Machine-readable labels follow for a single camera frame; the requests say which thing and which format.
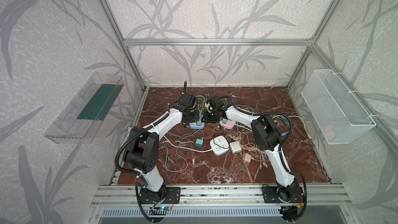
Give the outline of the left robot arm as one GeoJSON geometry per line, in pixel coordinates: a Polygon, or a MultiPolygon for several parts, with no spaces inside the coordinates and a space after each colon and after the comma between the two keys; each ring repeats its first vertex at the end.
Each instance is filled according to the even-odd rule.
{"type": "Polygon", "coordinates": [[[115,156],[115,167],[120,172],[135,174],[143,182],[144,188],[159,192],[164,179],[157,168],[159,141],[179,123],[189,123],[195,119],[192,113],[196,98],[183,93],[181,98],[168,106],[167,111],[147,126],[134,127],[115,156]]]}

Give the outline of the blue power strip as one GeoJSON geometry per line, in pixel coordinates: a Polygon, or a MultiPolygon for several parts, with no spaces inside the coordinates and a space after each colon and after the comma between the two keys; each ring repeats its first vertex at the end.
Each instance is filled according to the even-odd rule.
{"type": "Polygon", "coordinates": [[[190,128],[193,130],[203,130],[205,127],[205,123],[201,122],[198,124],[197,122],[190,123],[190,128]]]}

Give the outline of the light green charger plug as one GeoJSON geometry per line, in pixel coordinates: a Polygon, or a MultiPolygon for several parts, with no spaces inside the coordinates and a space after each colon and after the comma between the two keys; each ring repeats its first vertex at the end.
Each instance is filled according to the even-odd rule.
{"type": "Polygon", "coordinates": [[[202,118],[203,118],[203,115],[199,115],[199,118],[198,118],[198,121],[197,121],[197,126],[202,126],[202,118]]]}

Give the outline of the clear plastic wall shelf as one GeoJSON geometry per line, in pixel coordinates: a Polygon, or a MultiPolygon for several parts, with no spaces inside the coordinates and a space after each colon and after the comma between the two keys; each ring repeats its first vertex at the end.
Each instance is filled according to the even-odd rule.
{"type": "Polygon", "coordinates": [[[56,144],[90,144],[123,86],[122,76],[93,73],[44,137],[56,144]]]}

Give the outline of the white power strip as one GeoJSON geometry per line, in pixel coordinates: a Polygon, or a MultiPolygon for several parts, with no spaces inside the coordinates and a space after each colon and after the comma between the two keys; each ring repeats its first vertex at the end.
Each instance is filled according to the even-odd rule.
{"type": "Polygon", "coordinates": [[[230,145],[224,136],[217,136],[210,140],[210,147],[216,156],[220,156],[229,151],[230,145]]]}

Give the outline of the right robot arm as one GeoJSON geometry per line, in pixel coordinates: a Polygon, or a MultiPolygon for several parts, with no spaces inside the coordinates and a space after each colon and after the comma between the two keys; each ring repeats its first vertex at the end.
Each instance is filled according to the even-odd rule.
{"type": "Polygon", "coordinates": [[[216,122],[225,118],[251,127],[258,148],[265,151],[271,162],[276,175],[279,197],[288,201],[298,193],[300,185],[295,174],[290,170],[283,152],[283,145],[293,132],[293,124],[288,115],[280,112],[251,113],[238,107],[234,102],[223,102],[222,98],[218,96],[206,100],[204,105],[206,109],[205,122],[216,122]],[[289,123],[288,134],[282,136],[272,115],[281,115],[287,120],[289,123]]]}

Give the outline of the teal charger plug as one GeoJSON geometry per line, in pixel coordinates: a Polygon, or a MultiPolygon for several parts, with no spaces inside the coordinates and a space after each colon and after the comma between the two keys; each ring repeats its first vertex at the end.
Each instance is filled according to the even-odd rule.
{"type": "Polygon", "coordinates": [[[203,139],[197,139],[196,140],[196,142],[195,142],[195,147],[196,148],[201,149],[201,148],[203,148],[203,145],[204,145],[204,140],[203,139]]]}

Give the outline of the pink power strip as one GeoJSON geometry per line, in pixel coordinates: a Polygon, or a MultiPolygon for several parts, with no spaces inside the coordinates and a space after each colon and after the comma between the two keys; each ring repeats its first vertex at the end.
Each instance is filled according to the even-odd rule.
{"type": "Polygon", "coordinates": [[[225,129],[228,129],[228,130],[231,130],[231,129],[233,129],[234,126],[236,125],[236,121],[235,121],[235,120],[230,120],[230,119],[222,118],[222,119],[219,121],[219,124],[220,124],[221,127],[225,128],[225,129]]]}

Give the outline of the white charger plug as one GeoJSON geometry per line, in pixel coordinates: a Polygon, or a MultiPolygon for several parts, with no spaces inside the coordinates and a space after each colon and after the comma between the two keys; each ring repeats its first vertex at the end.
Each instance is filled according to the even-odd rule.
{"type": "Polygon", "coordinates": [[[231,142],[229,145],[230,145],[230,151],[232,152],[232,154],[237,154],[242,151],[239,141],[231,142]]]}

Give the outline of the pink charger plug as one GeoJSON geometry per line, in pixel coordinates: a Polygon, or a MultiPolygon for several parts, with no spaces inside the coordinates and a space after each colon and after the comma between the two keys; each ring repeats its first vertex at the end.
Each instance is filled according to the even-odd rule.
{"type": "Polygon", "coordinates": [[[252,156],[251,156],[250,154],[248,154],[248,153],[244,153],[244,154],[243,154],[243,161],[244,161],[245,163],[250,163],[251,160],[252,160],[252,156]]]}

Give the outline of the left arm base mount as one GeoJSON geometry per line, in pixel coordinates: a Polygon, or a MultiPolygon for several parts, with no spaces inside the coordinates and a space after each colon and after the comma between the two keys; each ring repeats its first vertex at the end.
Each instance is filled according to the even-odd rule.
{"type": "Polygon", "coordinates": [[[139,199],[141,204],[150,204],[164,202],[166,204],[178,204],[181,196],[180,187],[165,186],[159,192],[153,192],[146,188],[139,191],[139,199]]]}

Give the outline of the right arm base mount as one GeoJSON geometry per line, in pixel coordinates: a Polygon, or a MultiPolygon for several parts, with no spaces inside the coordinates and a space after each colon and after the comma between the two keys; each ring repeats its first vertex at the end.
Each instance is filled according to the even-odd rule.
{"type": "Polygon", "coordinates": [[[304,196],[304,191],[300,186],[286,189],[265,184],[262,185],[261,192],[264,203],[301,203],[304,196]]]}

